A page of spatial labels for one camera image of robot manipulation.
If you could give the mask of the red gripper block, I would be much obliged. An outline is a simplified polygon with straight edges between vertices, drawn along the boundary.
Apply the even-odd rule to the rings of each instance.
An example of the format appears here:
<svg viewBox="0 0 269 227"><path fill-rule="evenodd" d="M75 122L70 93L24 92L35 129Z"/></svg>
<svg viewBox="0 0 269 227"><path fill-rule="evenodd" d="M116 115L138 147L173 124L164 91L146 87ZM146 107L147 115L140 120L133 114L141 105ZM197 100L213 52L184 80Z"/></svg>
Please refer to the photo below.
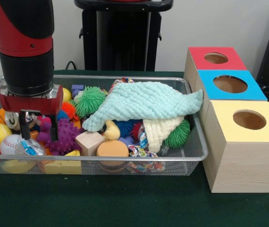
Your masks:
<svg viewBox="0 0 269 227"><path fill-rule="evenodd" d="M49 115L51 120L50 135L52 141L58 140L57 114L63 102L63 87L54 85L46 94L34 97L21 97L10 93L6 85L0 86L0 103L2 108L8 112L20 113L20 131L22 138L31 138L27 119L30 115L26 112Z"/></svg>

